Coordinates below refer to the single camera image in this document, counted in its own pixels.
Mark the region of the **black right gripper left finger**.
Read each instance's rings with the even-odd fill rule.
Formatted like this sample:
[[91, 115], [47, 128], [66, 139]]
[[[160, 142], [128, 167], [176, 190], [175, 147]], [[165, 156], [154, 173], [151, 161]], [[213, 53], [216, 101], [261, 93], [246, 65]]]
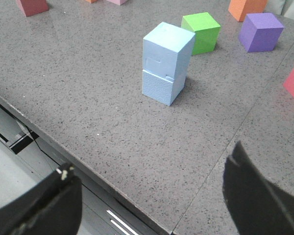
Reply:
[[0, 208], [0, 235], [75, 235], [82, 219], [82, 182], [65, 163]]

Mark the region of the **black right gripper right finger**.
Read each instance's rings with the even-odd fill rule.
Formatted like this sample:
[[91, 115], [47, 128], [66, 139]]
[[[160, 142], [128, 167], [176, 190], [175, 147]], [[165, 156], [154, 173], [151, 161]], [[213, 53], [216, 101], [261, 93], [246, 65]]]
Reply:
[[225, 162], [223, 197], [241, 235], [294, 235], [294, 196], [259, 172], [237, 142]]

